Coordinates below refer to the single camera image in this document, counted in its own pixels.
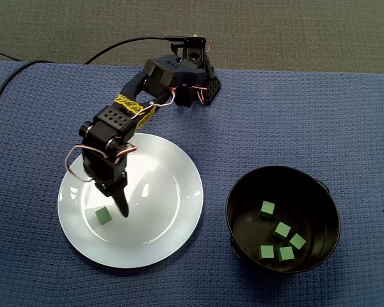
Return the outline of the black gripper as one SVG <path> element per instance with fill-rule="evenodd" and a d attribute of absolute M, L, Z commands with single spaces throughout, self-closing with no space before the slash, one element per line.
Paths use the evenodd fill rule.
<path fill-rule="evenodd" d="M 117 163 L 103 158 L 100 153 L 83 149 L 84 170 L 95 181 L 96 188 L 104 196 L 111 196 L 121 215 L 128 217 L 129 205 L 125 195 L 127 186 L 127 158 L 119 158 Z"/>

